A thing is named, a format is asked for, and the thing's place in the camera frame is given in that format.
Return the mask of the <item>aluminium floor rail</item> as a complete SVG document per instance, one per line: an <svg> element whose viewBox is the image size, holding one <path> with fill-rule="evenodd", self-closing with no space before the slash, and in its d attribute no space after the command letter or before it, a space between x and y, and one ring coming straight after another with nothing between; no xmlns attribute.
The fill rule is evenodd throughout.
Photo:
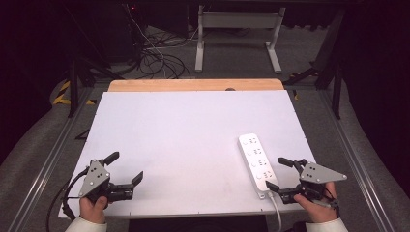
<svg viewBox="0 0 410 232"><path fill-rule="evenodd" d="M66 146L68 136L73 130L73 126L77 121L78 115L80 114L83 106L87 102L92 92L93 89L91 87L85 87L80 92L77 110L66 119L64 127L59 133L52 149L48 153L46 160L42 168L40 169L40 172L35 176L34 182L31 185L28 193L25 195L24 201L19 207L15 218L9 226L7 232L21 232L24 228L28 218L31 216L35 208L35 205L39 201L44 188L46 187L46 184L55 168L55 165L61 157L62 151Z"/></svg>
<svg viewBox="0 0 410 232"><path fill-rule="evenodd" d="M330 97L325 91L322 90L318 91L318 95L322 103L325 105L328 115L336 128L337 135L341 140L341 144L344 149L344 155L354 173L355 179L358 182L359 188L365 198L379 231L395 232L395 229L380 201L380 198L376 193L374 184L371 181L363 162L360 160L358 153L353 149L349 138L345 134L342 123L335 116Z"/></svg>

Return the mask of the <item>yellow black hazard tape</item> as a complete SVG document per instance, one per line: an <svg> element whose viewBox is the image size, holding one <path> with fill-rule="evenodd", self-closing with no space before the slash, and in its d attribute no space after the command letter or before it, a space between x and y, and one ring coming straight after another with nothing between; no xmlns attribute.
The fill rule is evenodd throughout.
<svg viewBox="0 0 410 232"><path fill-rule="evenodd" d="M54 99L53 103L54 104L70 104L71 101L69 99L65 98L65 94L68 91L69 87L70 87L71 83L69 82L69 80L66 80L64 82L64 84L61 86L57 97ZM97 104L97 100L88 100L86 102L87 105L96 105Z"/></svg>

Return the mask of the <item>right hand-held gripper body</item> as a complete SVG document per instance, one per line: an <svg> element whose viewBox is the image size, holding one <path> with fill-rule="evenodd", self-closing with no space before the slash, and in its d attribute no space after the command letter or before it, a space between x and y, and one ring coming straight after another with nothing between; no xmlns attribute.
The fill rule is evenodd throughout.
<svg viewBox="0 0 410 232"><path fill-rule="evenodd" d="M321 199L325 196L323 191L327 183L347 179L345 174L317 163L305 159L294 161L293 167L299 173L300 184L294 188L285 188L279 191L279 196L284 204L295 203L294 196L297 194L301 194L312 203L320 204Z"/></svg>

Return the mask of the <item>black metal stand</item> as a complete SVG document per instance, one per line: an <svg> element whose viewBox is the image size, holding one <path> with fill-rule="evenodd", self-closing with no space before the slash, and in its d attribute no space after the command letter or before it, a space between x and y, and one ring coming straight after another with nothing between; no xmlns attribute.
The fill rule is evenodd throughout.
<svg viewBox="0 0 410 232"><path fill-rule="evenodd" d="M70 82L70 113L69 118L72 118L79 108L78 81L81 81L85 87L93 87L95 79L92 75L92 70L96 70L102 76L113 80L120 80L121 76L109 71L107 68L97 64L96 62L81 56L76 55L70 64L69 82Z"/></svg>
<svg viewBox="0 0 410 232"><path fill-rule="evenodd" d="M334 47L337 42L338 32L344 18L345 10L338 10L325 39L318 51L315 60L311 63L311 67L304 72L294 72L288 80L283 81L286 86L294 85L295 83L317 74L317 79L314 86L317 90L326 89L331 83L333 87L332 111L335 117L339 120L339 103L341 94L341 68L336 56L334 55Z"/></svg>

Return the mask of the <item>white power strip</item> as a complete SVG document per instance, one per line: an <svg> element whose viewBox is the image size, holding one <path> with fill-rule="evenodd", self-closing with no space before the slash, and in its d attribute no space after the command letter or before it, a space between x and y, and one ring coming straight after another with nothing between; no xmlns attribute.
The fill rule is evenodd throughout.
<svg viewBox="0 0 410 232"><path fill-rule="evenodd" d="M278 184L273 167L256 134L240 135L238 141L255 191L260 199L264 199L270 191L266 186L266 182Z"/></svg>

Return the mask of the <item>person's right hand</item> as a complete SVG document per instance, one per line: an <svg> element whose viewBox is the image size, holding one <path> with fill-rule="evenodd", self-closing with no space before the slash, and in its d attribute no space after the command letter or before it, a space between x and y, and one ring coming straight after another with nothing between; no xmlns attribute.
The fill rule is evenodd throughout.
<svg viewBox="0 0 410 232"><path fill-rule="evenodd" d="M327 183L323 193L325 196L321 199L322 202L329 203L333 198L337 198L335 183ZM295 195L294 200L307 211L313 223L324 223L337 219L337 211L331 207L312 203L301 194Z"/></svg>

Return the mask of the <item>person's left hand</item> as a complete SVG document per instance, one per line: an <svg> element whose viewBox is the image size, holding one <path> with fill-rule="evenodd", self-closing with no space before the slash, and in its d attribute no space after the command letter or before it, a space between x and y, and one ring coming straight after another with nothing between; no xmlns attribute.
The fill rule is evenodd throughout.
<svg viewBox="0 0 410 232"><path fill-rule="evenodd" d="M95 203L83 197L79 200L80 216L96 224L105 224L104 208L107 204L105 196L99 197Z"/></svg>

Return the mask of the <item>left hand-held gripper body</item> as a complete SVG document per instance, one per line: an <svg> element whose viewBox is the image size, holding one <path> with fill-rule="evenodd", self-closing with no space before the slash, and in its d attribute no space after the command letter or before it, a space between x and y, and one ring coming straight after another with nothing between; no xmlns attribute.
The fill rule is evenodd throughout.
<svg viewBox="0 0 410 232"><path fill-rule="evenodd" d="M115 185L110 182L110 173L105 169L103 160L93 159L78 194L92 203L104 196L108 202L132 200L133 184Z"/></svg>

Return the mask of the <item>white metal desk frame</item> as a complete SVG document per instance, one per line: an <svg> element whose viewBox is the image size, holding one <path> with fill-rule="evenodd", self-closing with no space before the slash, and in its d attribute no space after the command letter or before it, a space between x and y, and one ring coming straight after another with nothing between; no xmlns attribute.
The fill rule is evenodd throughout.
<svg viewBox="0 0 410 232"><path fill-rule="evenodd" d="M204 5L198 7L197 46L194 70L203 71L204 60L204 28L249 28L272 29L272 38L265 42L270 61L275 73L282 73L276 54L278 34L285 15L285 8L279 8L272 13L251 12L212 12L206 11Z"/></svg>

